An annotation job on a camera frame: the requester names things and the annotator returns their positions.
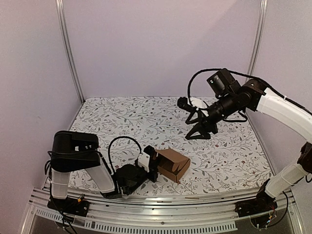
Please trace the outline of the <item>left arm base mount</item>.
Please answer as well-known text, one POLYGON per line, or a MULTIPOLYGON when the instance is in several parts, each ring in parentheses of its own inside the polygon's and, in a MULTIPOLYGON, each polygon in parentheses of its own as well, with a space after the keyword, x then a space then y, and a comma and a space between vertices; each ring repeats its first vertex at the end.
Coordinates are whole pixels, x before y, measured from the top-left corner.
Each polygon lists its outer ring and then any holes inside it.
POLYGON ((66 197, 65 199, 57 199, 50 196, 47 207, 63 214, 78 215, 86 217, 89 211, 90 203, 85 200, 82 194, 78 198, 66 197))

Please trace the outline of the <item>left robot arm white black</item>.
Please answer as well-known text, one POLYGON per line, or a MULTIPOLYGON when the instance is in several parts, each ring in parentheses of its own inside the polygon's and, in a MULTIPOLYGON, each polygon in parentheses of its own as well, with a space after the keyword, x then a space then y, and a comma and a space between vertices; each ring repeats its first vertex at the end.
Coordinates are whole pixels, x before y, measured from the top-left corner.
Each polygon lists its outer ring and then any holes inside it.
POLYGON ((158 161, 151 146, 139 148, 134 164, 125 164, 114 169, 112 160, 105 160, 99 151, 99 140, 95 134, 58 131, 54 135, 50 161, 46 172, 51 176, 53 203, 63 212, 73 204, 68 197, 70 174, 85 170, 106 199, 116 199, 132 194, 146 180, 156 182, 158 161))

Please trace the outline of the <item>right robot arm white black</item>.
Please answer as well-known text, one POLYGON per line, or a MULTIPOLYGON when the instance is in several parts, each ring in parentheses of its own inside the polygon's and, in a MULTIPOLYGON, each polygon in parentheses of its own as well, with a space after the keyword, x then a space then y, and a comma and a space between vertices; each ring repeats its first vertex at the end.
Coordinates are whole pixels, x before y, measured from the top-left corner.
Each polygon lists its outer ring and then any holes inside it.
POLYGON ((191 116, 197 113, 196 119, 188 117, 186 120, 186 124, 194 125, 186 135, 187 140, 210 139, 211 134, 218 132, 218 122, 226 121, 235 112, 243 115, 246 109, 274 118, 306 140, 299 159, 270 178, 258 191, 252 208, 261 213, 270 206, 271 200, 312 172, 312 114, 261 78, 247 76, 249 80, 240 85, 233 77, 234 71, 226 68, 213 68, 212 71, 214 74, 207 82, 217 101, 207 106, 200 99, 192 99, 191 89, 188 87, 187 98, 180 105, 191 116))

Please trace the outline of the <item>brown cardboard box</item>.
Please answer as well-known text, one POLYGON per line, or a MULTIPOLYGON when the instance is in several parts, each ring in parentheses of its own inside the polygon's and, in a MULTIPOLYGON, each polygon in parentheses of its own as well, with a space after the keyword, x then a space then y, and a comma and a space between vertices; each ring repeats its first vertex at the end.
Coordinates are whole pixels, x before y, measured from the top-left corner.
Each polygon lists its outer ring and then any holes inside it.
POLYGON ((191 164, 188 157, 171 148, 156 150, 156 158, 158 172, 175 183, 179 183, 191 164))

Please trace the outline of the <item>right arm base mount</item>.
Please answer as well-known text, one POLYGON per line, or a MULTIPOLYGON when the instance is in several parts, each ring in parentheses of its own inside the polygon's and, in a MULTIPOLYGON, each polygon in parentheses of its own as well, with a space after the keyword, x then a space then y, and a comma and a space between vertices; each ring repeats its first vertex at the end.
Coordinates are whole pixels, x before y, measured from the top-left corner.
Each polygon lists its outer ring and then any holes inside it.
POLYGON ((259 191, 255 198, 235 203, 234 211, 239 217, 255 215, 275 210, 277 202, 264 191, 259 191))

